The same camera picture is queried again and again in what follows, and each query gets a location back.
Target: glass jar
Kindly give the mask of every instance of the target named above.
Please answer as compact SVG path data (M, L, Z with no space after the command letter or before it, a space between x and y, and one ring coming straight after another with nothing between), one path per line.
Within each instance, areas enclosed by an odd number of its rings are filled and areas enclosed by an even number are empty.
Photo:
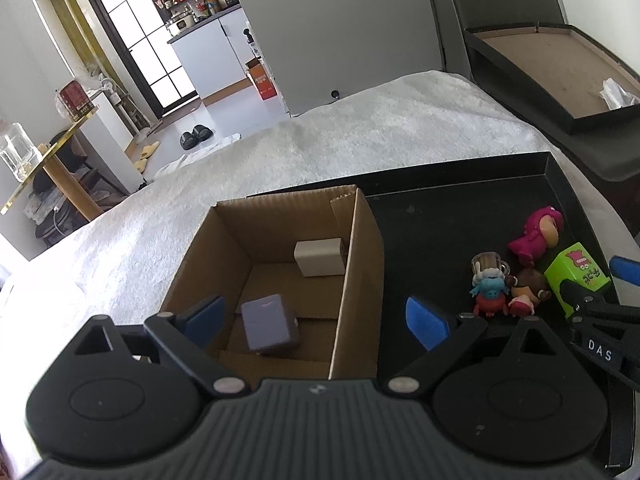
M18 182L24 182L42 160L42 154L27 137L21 124L0 120L0 158Z

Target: gray block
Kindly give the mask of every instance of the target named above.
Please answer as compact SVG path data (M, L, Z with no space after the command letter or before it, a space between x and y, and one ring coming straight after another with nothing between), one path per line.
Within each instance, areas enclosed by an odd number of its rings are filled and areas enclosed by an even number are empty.
M240 309L249 350L268 352L298 344L298 322L293 312L282 303L281 295L247 301Z

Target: blue gripper pad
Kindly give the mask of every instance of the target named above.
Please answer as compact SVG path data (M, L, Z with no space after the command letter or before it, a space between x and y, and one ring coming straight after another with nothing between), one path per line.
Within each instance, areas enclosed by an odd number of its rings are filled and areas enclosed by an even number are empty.
M225 321L225 300L216 296L204 306L200 304L195 310L193 316L186 320L182 332L191 342L200 348L206 348Z
M406 325L427 350L432 350L450 334L449 323L421 304L413 296L406 300Z
M640 262L622 256L614 256L609 261L609 270L612 276L640 286Z

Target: glass door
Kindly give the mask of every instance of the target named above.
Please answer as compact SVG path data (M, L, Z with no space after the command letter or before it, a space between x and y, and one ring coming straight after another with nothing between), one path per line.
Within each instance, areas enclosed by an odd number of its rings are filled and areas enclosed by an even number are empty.
M152 0L89 0L158 118L197 96Z

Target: black tray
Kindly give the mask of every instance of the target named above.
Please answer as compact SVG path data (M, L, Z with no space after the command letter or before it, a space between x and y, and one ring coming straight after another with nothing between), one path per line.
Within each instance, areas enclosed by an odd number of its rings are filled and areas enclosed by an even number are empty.
M369 202L385 245L378 379L384 380L424 353L406 327L409 295L433 301L452 313L472 310L471 258L497 251L513 272L522 267L507 248L522 236L536 209L551 205L562 212L565 229L558 246L537 264L545 269L562 249L581 242L608 274L606 259L574 190L549 152L457 160L379 171L316 182L277 192L357 185ZM609 303L618 303L612 286ZM558 301L541 304L536 314L568 341ZM515 325L496 315L497 330ZM634 395L591 362L578 358L609 400L610 425L594 454L610 472L630 465L634 441Z
M575 134L590 128L609 125L613 123L623 123L640 117L640 106L628 106L618 108L617 110L608 110L585 117L574 117L569 110L564 108L555 97L553 97L542 85L532 79L526 72L520 69L506 56L489 46L480 38L476 37L477 32L485 32L491 30L506 30L508 28L565 28L572 30L576 34L582 36L586 41L594 45L601 52L609 56L615 63L620 65L629 75L640 80L638 74L626 65L618 56L608 50L606 47L598 43L591 36L588 36L579 28L573 25L565 25L564 23L512 23L511 25L492 25L490 27L468 28L464 31L464 40L469 49L476 51L483 56L498 69L506 74L514 83L520 86L537 104L548 110L549 113L556 118L568 134Z

